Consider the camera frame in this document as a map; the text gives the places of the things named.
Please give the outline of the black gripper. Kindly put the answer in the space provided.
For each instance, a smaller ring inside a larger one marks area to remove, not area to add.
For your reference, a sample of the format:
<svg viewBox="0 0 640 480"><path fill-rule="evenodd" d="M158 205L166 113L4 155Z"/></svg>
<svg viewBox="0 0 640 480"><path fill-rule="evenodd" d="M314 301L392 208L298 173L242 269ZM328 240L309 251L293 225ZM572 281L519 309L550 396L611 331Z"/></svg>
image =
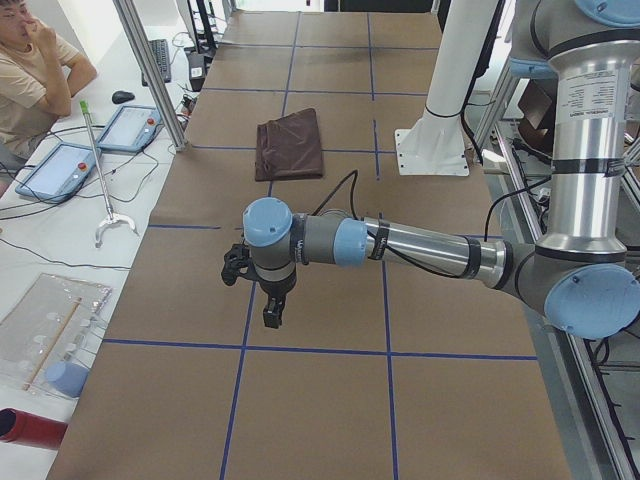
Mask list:
<svg viewBox="0 0 640 480"><path fill-rule="evenodd" d="M285 266L276 270L257 267L256 273L261 289L269 297L263 309L264 325L268 328L279 328L282 325L286 296L297 282L296 267Z"/></svg>

